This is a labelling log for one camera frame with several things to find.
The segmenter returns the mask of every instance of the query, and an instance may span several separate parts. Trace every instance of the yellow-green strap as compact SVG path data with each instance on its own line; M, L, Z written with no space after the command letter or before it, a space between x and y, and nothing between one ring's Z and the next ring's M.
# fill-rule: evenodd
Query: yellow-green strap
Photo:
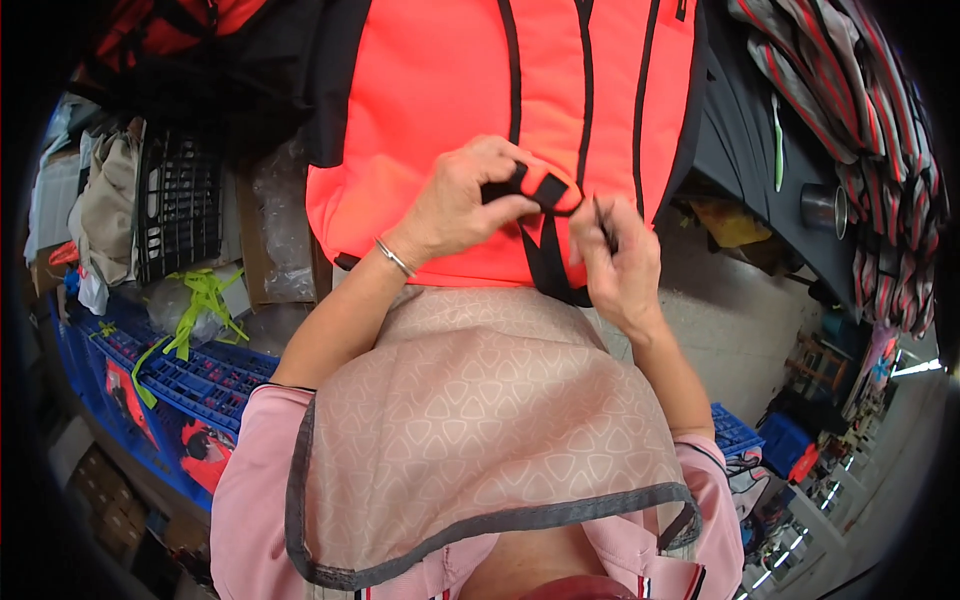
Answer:
M98 322L97 324L100 326L100 331L94 331L94 332L91 333L90 335L86 336L87 339L92 340L93 338L97 337L98 335L102 335L102 336L104 336L105 338L108 338L110 335L113 334L114 331L117 330L116 325L113 323L113 321L111 321L111 322L109 322L109 323L104 323L103 321L100 321L100 322Z
M170 350L175 349L177 358L180 360L187 360L190 356L190 333L193 331L194 325L197 323L197 318L200 316L200 312L203 309L209 309L215 315L220 317L226 326L233 329L237 333L237 339L243 338L245 340L250 340L250 338L245 334L230 317L229 311L227 311L227 305L223 301L222 293L234 281L237 280L240 275L243 274L243 269L238 269L233 276L227 281L222 281L219 277L213 274L212 269L199 269L197 271L188 271L183 275L178 273L170 274L168 277L183 279L183 284L186 285L191 290L190 294L190 306L183 312L183 316L180 318L180 322L177 324L177 331L174 339L170 344L163 349L163 353L169 353Z
M143 361L147 360L147 357L150 356L151 352L160 347L160 344L166 342L170 336L166 336L162 340L159 340L156 344L150 346L146 352L144 352L136 364L133 365L133 371L130 373L130 379L133 381L133 388L138 394L140 394L140 399L143 400L143 403L147 405L147 408L153 409L156 406L156 396L154 393L148 390L147 388L140 385L140 382L137 380L137 376L140 373L140 367L143 366Z

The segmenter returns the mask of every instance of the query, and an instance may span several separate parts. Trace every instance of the bracelet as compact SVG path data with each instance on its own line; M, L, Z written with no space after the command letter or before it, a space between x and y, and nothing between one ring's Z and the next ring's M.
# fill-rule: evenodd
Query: bracelet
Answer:
M390 260L391 262L396 264L400 268L400 270L403 272L403 274L407 276L408 279L414 279L417 277L417 274L411 271L405 264L403 264L403 261L400 260L396 254L394 254L393 252L390 252L390 249L387 248L386 245L384 245L384 243L380 240L380 238L374 237L373 241L376 243L376 246L380 249L380 251L383 252L383 255L387 257L387 260Z

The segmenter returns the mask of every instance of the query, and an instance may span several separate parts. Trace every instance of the right hand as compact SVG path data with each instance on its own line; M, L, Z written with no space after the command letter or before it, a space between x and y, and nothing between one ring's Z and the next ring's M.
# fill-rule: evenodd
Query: right hand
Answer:
M597 214L618 241L611 256ZM636 205L623 198L584 199L570 218L570 263L584 262L587 289L597 313L634 343L650 339L663 324L657 288L660 242L643 224Z
M485 242L506 224L540 212L539 204L519 195L482 202L480 187L508 180L517 161L540 163L495 135L481 135L464 148L441 155L430 181L400 223L384 236L384 243L404 264L417 269L432 258Z

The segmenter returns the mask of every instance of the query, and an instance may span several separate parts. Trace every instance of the wrist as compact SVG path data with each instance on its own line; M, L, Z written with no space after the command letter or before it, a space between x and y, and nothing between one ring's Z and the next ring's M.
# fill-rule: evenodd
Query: wrist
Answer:
M648 309L640 319L631 323L624 335L630 340L634 355L650 350L660 340L669 339L673 334L667 324L660 307Z
M431 258L427 248L400 227L387 231L381 240L384 246L393 252L410 271L416 271Z

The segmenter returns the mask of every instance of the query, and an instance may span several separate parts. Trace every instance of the pink shirt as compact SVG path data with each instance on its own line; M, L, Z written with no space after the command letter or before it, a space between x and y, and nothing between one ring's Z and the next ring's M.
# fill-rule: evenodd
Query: pink shirt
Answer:
M312 397L312 392L276 385L261 386L251 394L239 441L213 497L211 572L224 600L303 598L303 578L287 557L283 517L294 443ZM703 515L696 558L707 575L699 598L729 600L740 583L743 545L721 467L723 453L714 442L697 435L679 436L674 443L684 480ZM680 584L682 578L674 573L690 564L654 556L656 538L642 527L619 516L588 521L583 526L608 574L634 592L642 592L638 587L645 581L654 598L666 597L658 593L658 588L685 587L688 574L684 572L684 583ZM400 577L383 584L390 593L382 597L428 600L449 589L449 597L455 600L496 539L497 534L488 534L431 553ZM678 597L677 593L667 595ZM684 597L682 590L679 597Z

